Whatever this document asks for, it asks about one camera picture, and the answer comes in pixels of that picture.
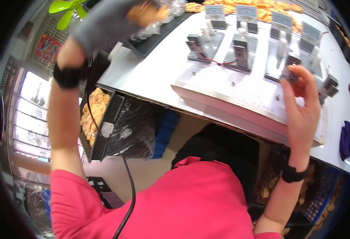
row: poster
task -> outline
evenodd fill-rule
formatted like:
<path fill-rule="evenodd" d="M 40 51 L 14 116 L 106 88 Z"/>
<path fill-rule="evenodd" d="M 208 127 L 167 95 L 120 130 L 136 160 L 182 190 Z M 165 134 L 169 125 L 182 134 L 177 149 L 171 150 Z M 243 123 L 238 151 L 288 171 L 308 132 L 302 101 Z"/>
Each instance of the poster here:
<path fill-rule="evenodd" d="M 35 53 L 50 63 L 54 63 L 61 44 L 50 36 L 43 34 L 38 42 Z"/>

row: gray glove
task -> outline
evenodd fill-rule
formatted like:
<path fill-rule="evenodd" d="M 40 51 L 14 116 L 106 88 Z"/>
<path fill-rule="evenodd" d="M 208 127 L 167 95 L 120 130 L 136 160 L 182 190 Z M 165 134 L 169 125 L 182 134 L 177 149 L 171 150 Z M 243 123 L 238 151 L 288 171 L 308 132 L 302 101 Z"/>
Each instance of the gray glove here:
<path fill-rule="evenodd" d="M 86 57 L 106 42 L 124 41 L 140 30 L 125 18 L 130 9 L 143 0 L 101 0 L 74 30 L 72 36 L 81 44 Z"/>

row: black wristband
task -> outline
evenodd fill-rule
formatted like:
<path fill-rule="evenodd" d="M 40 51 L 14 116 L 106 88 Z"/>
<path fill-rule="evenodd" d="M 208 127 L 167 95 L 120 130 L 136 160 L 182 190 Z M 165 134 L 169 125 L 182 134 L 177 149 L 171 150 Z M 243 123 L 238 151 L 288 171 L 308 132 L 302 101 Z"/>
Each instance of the black wristband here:
<path fill-rule="evenodd" d="M 303 172 L 296 172 L 296 169 L 289 166 L 288 163 L 284 163 L 282 167 L 283 174 L 281 177 L 287 183 L 299 182 L 303 180 L 308 173 L 308 169 Z"/>
<path fill-rule="evenodd" d="M 53 77 L 61 88 L 73 89 L 79 84 L 81 78 L 81 68 L 65 68 L 62 71 L 58 68 L 58 64 L 54 65 Z"/>

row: fan blade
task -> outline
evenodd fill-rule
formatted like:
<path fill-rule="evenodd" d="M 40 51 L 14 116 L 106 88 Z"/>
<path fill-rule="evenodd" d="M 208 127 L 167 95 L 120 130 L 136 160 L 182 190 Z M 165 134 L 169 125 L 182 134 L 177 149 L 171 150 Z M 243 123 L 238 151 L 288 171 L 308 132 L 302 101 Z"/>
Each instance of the fan blade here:
<path fill-rule="evenodd" d="M 49 13 L 56 13 L 63 10 L 66 10 L 70 7 L 71 2 L 57 0 L 50 4 Z"/>
<path fill-rule="evenodd" d="M 66 27 L 69 25 L 69 22 L 71 20 L 72 14 L 73 14 L 74 10 L 67 10 L 67 12 L 65 12 L 65 14 L 63 15 L 63 17 L 60 19 L 60 21 L 57 24 L 57 29 L 62 31 L 65 30 Z"/>
<path fill-rule="evenodd" d="M 79 5 L 76 8 L 76 12 L 78 13 L 79 17 L 84 19 L 87 15 L 87 12 L 83 9 L 82 5 Z"/>

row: pink shirt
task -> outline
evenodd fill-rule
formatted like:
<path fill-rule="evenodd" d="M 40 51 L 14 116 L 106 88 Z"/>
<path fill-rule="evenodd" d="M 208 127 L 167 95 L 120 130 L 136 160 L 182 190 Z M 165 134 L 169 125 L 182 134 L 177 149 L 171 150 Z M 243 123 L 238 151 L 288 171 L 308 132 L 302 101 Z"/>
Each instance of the pink shirt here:
<path fill-rule="evenodd" d="M 135 208 L 119 238 L 280 239 L 252 234 L 243 188 L 221 162 L 188 157 L 136 195 Z M 64 170 L 51 174 L 51 218 L 60 238 L 112 238 L 131 201 L 107 209 L 82 178 Z"/>

